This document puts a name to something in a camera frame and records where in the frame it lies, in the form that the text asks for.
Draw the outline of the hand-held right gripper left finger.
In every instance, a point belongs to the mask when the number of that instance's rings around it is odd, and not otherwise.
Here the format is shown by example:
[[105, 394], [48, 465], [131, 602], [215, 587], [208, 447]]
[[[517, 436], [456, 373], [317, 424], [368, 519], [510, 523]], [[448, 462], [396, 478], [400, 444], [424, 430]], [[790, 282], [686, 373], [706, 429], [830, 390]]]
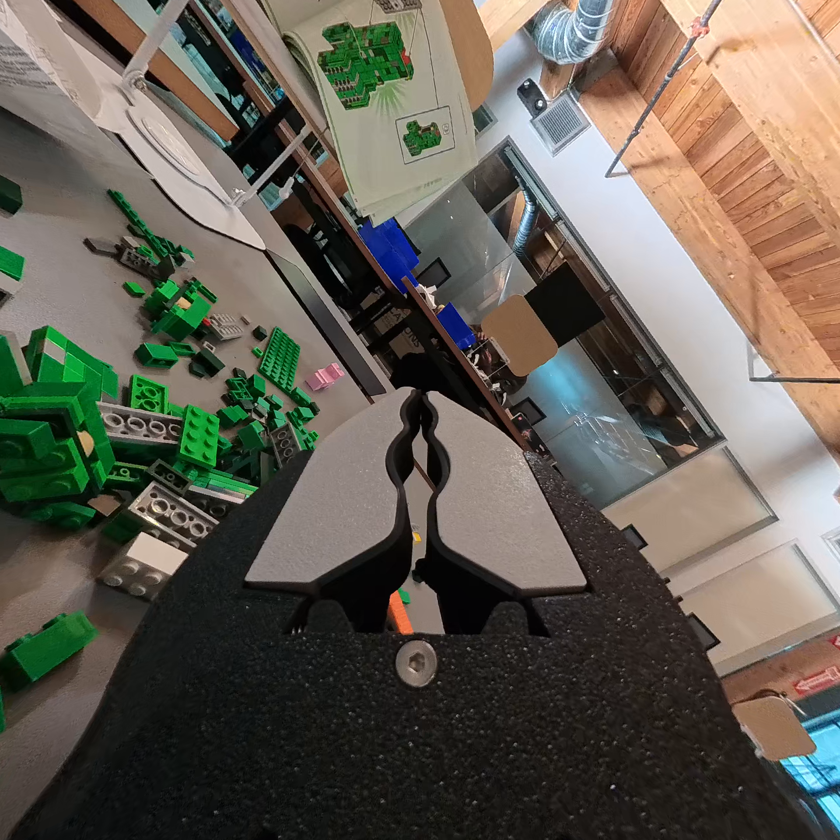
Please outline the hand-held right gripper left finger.
[[398, 589], [413, 558], [404, 484], [421, 407], [420, 391], [399, 388], [324, 439], [257, 552], [247, 585], [323, 592], [360, 571], [371, 576], [373, 592]]

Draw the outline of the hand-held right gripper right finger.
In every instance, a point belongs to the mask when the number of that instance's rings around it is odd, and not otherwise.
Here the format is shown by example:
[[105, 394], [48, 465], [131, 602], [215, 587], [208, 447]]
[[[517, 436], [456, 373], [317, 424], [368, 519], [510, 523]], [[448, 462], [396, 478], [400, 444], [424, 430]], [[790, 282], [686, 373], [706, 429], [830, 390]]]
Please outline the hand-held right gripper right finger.
[[504, 595], [582, 592], [587, 580], [523, 450], [438, 392], [423, 396], [427, 474], [425, 561]]

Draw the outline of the pile of green bricks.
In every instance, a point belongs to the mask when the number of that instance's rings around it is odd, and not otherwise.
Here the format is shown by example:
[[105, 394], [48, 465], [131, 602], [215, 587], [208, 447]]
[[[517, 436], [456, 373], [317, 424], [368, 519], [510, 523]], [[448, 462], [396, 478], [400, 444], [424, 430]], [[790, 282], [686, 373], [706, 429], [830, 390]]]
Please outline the pile of green bricks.
[[[194, 253], [157, 235], [121, 192], [107, 195], [128, 234], [83, 244], [144, 278], [146, 287], [126, 280], [122, 288], [163, 341], [141, 343], [136, 363], [163, 372], [184, 360], [200, 380], [222, 373], [226, 363], [206, 339], [240, 338], [249, 321], [214, 311], [217, 295], [188, 270]], [[288, 395], [257, 372], [270, 333], [254, 327], [255, 372], [234, 366], [220, 407], [208, 412], [174, 403], [168, 385], [142, 373], [123, 389], [109, 362], [50, 325], [23, 347], [2, 332], [2, 510], [67, 532], [99, 529], [120, 550], [146, 532], [188, 555], [290, 460], [317, 447], [314, 392], [296, 376]], [[6, 696], [98, 635], [85, 612], [62, 612], [2, 647], [2, 733]]]

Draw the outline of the wooden book stand white base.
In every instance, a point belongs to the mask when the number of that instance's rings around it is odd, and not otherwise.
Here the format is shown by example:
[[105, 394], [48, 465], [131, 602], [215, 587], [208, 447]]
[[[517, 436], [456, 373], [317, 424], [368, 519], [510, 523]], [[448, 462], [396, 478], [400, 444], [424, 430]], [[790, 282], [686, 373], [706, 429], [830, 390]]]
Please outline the wooden book stand white base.
[[[439, 4], [452, 39], [458, 69], [465, 83], [467, 99], [471, 104], [479, 105], [481, 98], [490, 89], [493, 74], [492, 48], [487, 31], [472, 2], [441, 1]], [[197, 84], [187, 80], [185, 68], [175, 68], [173, 53], [166, 51], [167, 44], [174, 42], [171, 31], [167, 29], [160, 39], [154, 39], [161, 29], [158, 19], [165, 15], [166, 6], [167, 2], [112, 2], [107, 12], [96, 12], [92, 16], [122, 46], [131, 50], [132, 57], [143, 52], [148, 44], [154, 47], [150, 62], [156, 60], [157, 55], [165, 56], [165, 59], [158, 59], [164, 75], [161, 76], [157, 70], [152, 70], [152, 75], [160, 79], [164, 87], [171, 89], [175, 96], [183, 98], [189, 109], [194, 109], [193, 100], [210, 102], [210, 96], [199, 93]], [[119, 139], [151, 174], [162, 192], [186, 216], [243, 244], [265, 249], [263, 239], [245, 221], [241, 209], [257, 194], [257, 187], [237, 189], [233, 194], [223, 189], [173, 123], [158, 112], [151, 105], [151, 100], [142, 93], [142, 75], [150, 68], [150, 65], [143, 66], [125, 84], [125, 96], [136, 93], [140, 96], [140, 102], [129, 102], [123, 110], [117, 111]], [[269, 130], [270, 134], [275, 134], [278, 139], [290, 145], [291, 150], [280, 152], [277, 161], [271, 162], [259, 174], [257, 182], [263, 186], [293, 156], [305, 172], [314, 175], [316, 186], [321, 192], [337, 200], [338, 187], [331, 186], [328, 177], [319, 172], [315, 157], [304, 146], [306, 140], [319, 141], [328, 152], [328, 162], [337, 164], [338, 154], [331, 149], [327, 127], [318, 129], [306, 111], [297, 109], [295, 98], [283, 98], [281, 103], [291, 105], [290, 116], [302, 121], [302, 128], [296, 131], [287, 126], [280, 130]]]

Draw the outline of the brick building instruction booklet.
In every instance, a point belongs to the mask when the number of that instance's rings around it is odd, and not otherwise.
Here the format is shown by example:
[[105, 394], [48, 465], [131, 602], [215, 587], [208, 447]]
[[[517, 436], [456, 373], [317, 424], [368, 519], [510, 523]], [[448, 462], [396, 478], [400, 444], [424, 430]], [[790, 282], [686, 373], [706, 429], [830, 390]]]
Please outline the brick building instruction booklet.
[[380, 224], [476, 165], [472, 108], [440, 2], [263, 6], [318, 92], [361, 216]]

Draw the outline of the white paper bag brick print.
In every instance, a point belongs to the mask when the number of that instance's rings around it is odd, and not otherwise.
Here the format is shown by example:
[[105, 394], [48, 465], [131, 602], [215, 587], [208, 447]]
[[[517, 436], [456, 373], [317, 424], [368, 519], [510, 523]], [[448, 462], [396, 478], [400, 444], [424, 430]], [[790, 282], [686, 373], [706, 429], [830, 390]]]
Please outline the white paper bag brick print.
[[1, 105], [42, 130], [87, 131], [98, 83], [47, 2], [1, 2]]

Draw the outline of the grey desk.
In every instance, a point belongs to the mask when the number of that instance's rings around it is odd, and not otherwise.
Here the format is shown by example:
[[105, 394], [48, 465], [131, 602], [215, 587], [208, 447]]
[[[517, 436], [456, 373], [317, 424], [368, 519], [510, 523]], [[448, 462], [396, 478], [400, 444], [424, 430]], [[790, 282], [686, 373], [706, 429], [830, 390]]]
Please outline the grey desk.
[[[332, 349], [263, 251], [196, 225], [125, 152], [92, 159], [2, 112], [2, 174], [22, 186], [24, 208], [2, 214], [2, 245], [26, 259], [21, 291], [2, 307], [2, 330], [22, 345], [52, 326], [128, 384], [147, 335], [140, 304], [123, 289], [132, 272], [94, 255], [83, 239], [117, 240], [125, 220], [107, 195], [121, 192], [155, 233], [192, 250], [198, 279], [221, 312], [267, 330], [280, 327], [301, 346], [297, 380], [337, 362]], [[259, 199], [244, 213], [265, 246], [314, 279]], [[349, 374], [316, 396], [315, 429], [325, 436], [367, 407]], [[11, 694], [2, 734], [2, 838], [52, 781], [96, 710], [113, 669], [148, 604], [97, 582], [118, 547], [99, 530], [67, 532], [2, 513], [2, 645], [59, 613], [85, 612], [99, 636], [34, 688]]]

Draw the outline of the large flat green plate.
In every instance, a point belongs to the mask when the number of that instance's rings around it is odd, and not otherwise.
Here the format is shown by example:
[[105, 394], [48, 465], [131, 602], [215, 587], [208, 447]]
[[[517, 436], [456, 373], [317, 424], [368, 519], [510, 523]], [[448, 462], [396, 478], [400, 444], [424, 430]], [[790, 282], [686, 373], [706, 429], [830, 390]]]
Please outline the large flat green plate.
[[258, 374], [282, 392], [290, 395], [295, 388], [301, 347], [288, 333], [273, 328], [259, 360]]

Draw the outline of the blue storage bin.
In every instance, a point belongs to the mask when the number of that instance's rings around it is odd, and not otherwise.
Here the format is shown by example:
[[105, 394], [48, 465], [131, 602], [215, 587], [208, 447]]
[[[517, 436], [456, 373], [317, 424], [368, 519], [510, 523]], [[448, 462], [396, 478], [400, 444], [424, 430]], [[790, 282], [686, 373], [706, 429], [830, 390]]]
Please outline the blue storage bin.
[[412, 287], [417, 286], [413, 270], [419, 264], [418, 254], [394, 218], [378, 225], [373, 225], [371, 220], [365, 221], [359, 236], [401, 294], [407, 295], [406, 280]]
[[436, 317], [459, 350], [467, 353], [476, 345], [476, 332], [451, 302], [439, 307], [436, 310]]

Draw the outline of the white studded brick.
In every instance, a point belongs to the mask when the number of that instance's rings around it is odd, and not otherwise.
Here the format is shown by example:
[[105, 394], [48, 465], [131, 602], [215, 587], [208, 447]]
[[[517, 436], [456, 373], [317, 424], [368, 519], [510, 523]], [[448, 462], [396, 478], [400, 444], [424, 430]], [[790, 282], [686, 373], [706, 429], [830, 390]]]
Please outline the white studded brick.
[[152, 602], [181, 567], [187, 552], [141, 532], [99, 572], [98, 583]]

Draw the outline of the black monitor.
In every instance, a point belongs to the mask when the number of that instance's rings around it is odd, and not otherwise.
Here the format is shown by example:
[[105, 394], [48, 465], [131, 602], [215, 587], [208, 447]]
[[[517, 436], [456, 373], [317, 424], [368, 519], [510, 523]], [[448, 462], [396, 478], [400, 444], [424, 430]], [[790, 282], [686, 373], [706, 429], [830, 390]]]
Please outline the black monitor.
[[606, 319], [568, 262], [528, 291], [525, 300], [559, 347]]

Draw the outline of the metal ceiling rod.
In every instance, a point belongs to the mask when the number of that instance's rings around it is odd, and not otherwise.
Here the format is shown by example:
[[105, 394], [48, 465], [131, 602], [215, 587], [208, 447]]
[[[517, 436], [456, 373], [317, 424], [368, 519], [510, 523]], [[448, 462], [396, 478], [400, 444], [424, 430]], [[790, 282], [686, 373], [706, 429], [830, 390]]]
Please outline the metal ceiling rod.
[[679, 71], [682, 69], [682, 67], [690, 61], [689, 53], [691, 52], [691, 50], [693, 50], [695, 43], [699, 39], [703, 39], [709, 34], [711, 18], [720, 5], [721, 1], [710, 2], [709, 6], [703, 12], [703, 14], [695, 18], [695, 20], [691, 23], [691, 26], [689, 27], [689, 36], [686, 43], [684, 44], [682, 50], [678, 53], [671, 67], [666, 71], [663, 80], [658, 85], [658, 88], [656, 89], [654, 95], [647, 102], [645, 109], [639, 115], [639, 118], [635, 122], [635, 125], [633, 126], [631, 132], [627, 135], [623, 146], [614, 156], [612, 162], [610, 163], [609, 167], [607, 168], [604, 174], [605, 179], [608, 179], [614, 175], [615, 169], [622, 161], [622, 158], [624, 157], [630, 145], [641, 133], [646, 120], [655, 109], [655, 105], [661, 99], [661, 97], [665, 93], [665, 90], [673, 81], [675, 76], [679, 73]]

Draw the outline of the silver air duct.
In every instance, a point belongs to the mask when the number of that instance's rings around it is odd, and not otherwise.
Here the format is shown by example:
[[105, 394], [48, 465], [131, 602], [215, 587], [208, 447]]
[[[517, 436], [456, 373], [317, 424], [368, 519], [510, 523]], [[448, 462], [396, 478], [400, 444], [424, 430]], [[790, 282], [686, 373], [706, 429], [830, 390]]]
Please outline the silver air duct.
[[511, 211], [511, 226], [508, 238], [511, 250], [520, 259], [527, 256], [529, 240], [543, 210], [538, 198], [529, 189], [522, 187]]
[[579, 1], [570, 9], [562, 1], [546, 3], [525, 25], [542, 58], [556, 65], [577, 65], [604, 45], [614, 1]]

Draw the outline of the red wall sign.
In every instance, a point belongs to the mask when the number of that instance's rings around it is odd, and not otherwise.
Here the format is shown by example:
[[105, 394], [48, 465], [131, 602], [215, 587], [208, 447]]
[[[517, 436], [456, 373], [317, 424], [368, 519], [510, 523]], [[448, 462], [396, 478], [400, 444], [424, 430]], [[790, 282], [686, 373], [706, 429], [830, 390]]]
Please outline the red wall sign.
[[812, 675], [797, 679], [792, 687], [798, 697], [810, 697], [839, 687], [839, 666], [829, 665]]

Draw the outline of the wall vent grille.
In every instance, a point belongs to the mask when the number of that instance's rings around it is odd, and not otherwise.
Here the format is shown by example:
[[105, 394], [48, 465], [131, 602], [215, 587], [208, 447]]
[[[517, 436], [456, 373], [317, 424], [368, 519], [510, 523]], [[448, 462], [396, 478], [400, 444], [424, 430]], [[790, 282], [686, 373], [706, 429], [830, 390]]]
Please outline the wall vent grille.
[[575, 99], [565, 92], [532, 118], [532, 130], [553, 158], [591, 127], [591, 122]]

